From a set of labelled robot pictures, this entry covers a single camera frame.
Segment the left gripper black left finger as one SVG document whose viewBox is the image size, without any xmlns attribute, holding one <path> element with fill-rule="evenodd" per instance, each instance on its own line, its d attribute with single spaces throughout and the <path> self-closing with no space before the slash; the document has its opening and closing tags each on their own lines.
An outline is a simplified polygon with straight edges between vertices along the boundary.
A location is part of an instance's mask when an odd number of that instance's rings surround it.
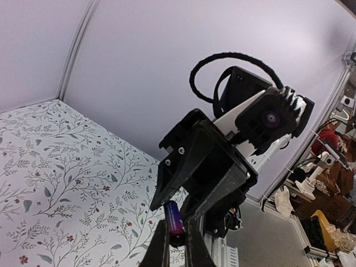
<svg viewBox="0 0 356 267">
<path fill-rule="evenodd" d="M 140 267 L 169 267 L 169 232 L 166 220 L 160 220 Z"/>
</svg>

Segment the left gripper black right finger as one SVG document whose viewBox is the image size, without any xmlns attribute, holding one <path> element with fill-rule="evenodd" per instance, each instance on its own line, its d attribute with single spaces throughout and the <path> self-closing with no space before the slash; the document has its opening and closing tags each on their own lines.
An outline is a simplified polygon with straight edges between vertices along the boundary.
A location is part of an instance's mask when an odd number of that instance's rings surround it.
<svg viewBox="0 0 356 267">
<path fill-rule="evenodd" d="M 185 266 L 216 267 L 210 257 L 196 220 L 185 221 Z"/>
</svg>

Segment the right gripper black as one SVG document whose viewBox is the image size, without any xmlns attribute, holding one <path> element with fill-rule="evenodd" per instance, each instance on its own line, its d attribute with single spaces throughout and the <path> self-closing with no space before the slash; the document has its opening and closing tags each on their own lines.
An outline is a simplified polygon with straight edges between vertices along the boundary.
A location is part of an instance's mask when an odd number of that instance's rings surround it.
<svg viewBox="0 0 356 267">
<path fill-rule="evenodd" d="M 257 182 L 257 173 L 199 109 L 190 111 L 159 143 L 169 154 L 159 163 L 150 210 L 167 203 L 180 188 L 188 192 L 183 222 L 212 209 L 241 204 Z"/>
</svg>

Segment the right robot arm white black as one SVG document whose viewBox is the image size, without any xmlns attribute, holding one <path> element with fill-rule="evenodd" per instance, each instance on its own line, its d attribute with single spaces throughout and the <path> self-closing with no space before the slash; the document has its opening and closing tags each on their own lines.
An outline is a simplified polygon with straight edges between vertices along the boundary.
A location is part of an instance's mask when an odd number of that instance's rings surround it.
<svg viewBox="0 0 356 267">
<path fill-rule="evenodd" d="M 207 215 L 211 230 L 232 227 L 258 181 L 249 157 L 268 150 L 281 124 L 271 83 L 236 66 L 226 69 L 220 81 L 226 86 L 213 98 L 215 119 L 194 109 L 159 144 L 168 155 L 159 164 L 150 208 L 164 208 L 174 236 L 183 236 L 191 215 Z"/>
</svg>

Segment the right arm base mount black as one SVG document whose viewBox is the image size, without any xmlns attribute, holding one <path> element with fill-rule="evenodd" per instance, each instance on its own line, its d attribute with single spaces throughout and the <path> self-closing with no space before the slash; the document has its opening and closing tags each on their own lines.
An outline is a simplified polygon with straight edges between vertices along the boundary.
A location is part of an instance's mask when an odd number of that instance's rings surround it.
<svg viewBox="0 0 356 267">
<path fill-rule="evenodd" d="M 241 229 L 242 218 L 240 202 L 234 202 L 228 209 L 218 207 L 205 214 L 204 234 L 224 238 L 231 231 Z"/>
</svg>

